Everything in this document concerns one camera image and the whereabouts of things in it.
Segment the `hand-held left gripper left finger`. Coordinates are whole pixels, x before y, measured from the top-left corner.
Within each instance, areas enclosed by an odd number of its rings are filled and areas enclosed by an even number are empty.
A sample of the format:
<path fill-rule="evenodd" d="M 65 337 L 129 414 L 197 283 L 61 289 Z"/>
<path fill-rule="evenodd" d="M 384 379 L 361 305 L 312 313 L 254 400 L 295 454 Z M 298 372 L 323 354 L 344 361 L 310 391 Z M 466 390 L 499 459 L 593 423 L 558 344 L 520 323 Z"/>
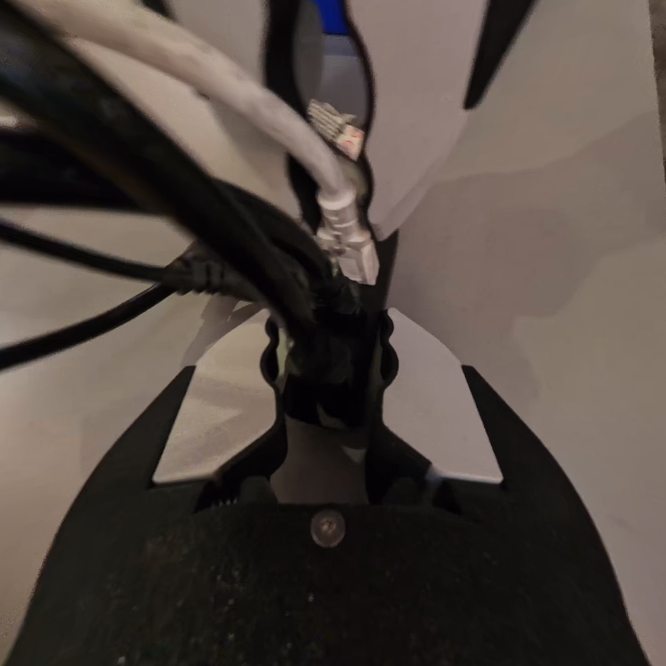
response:
<path fill-rule="evenodd" d="M 191 379 L 153 473 L 156 485 L 228 471 L 271 476 L 287 454 L 279 331 L 265 308 L 207 308 L 185 352 Z"/>

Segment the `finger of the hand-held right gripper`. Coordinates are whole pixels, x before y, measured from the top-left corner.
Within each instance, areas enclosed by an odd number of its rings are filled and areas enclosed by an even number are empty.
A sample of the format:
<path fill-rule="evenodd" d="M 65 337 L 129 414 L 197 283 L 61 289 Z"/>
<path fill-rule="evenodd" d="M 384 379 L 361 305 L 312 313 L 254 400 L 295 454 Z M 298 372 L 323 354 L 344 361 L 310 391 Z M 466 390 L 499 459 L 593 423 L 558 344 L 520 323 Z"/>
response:
<path fill-rule="evenodd" d="M 267 1 L 173 1 L 172 11 L 183 27 L 268 87 Z M 315 229 L 319 209 L 314 195 L 296 192 L 292 159 L 285 149 L 228 105 L 215 100 L 206 104 L 221 136 L 219 164 L 212 167 L 213 173 Z"/>
<path fill-rule="evenodd" d="M 365 142 L 379 240 L 406 221 L 468 123 L 463 108 L 487 1 L 349 1 L 374 85 Z"/>

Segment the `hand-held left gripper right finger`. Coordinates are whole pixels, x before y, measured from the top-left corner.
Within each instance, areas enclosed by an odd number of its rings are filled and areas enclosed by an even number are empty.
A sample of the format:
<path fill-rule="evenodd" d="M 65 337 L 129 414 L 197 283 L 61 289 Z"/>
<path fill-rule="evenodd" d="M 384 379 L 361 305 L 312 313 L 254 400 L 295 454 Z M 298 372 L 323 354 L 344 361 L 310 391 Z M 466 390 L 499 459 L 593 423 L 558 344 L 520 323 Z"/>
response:
<path fill-rule="evenodd" d="M 405 478 L 427 502 L 454 502 L 456 487 L 500 489 L 500 465 L 454 353 L 389 308 L 374 355 L 368 500 L 381 502 Z"/>

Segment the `black cable hub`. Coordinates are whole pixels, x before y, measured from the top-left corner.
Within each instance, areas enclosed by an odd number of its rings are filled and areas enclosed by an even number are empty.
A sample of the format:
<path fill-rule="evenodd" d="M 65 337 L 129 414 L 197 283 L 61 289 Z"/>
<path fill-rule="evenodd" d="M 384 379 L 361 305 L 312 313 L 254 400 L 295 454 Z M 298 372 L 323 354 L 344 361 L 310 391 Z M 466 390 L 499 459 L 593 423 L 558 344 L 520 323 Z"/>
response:
<path fill-rule="evenodd" d="M 323 374 L 297 374 L 288 359 L 282 393 L 287 416 L 312 426 L 348 432 L 362 429 L 372 420 L 379 385 L 381 337 L 386 329 L 387 296 L 398 251 L 399 232 L 378 243 L 377 283 L 359 286 L 358 313 L 325 315 L 334 327 L 334 349 L 326 358 L 333 363 Z"/>

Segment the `white desk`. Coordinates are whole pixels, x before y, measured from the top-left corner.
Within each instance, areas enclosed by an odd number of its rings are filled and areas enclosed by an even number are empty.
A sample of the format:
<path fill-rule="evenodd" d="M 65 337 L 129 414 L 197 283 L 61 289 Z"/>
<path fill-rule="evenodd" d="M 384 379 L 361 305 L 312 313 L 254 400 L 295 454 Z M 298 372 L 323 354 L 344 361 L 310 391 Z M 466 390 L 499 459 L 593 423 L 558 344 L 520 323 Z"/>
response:
<path fill-rule="evenodd" d="M 389 302 L 563 464 L 665 664 L 665 190 L 648 1 L 539 1 L 400 233 Z M 55 528 L 204 305 L 1 380 L 1 658 Z"/>

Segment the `blue box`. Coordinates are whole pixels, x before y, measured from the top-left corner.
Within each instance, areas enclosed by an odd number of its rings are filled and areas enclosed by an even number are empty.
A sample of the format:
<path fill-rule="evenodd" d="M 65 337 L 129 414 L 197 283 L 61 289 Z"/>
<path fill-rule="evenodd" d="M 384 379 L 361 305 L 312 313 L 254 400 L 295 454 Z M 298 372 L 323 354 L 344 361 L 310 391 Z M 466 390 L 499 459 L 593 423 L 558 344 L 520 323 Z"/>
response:
<path fill-rule="evenodd" d="M 327 35 L 348 34 L 345 1 L 316 1 L 321 14 L 322 29 Z"/>

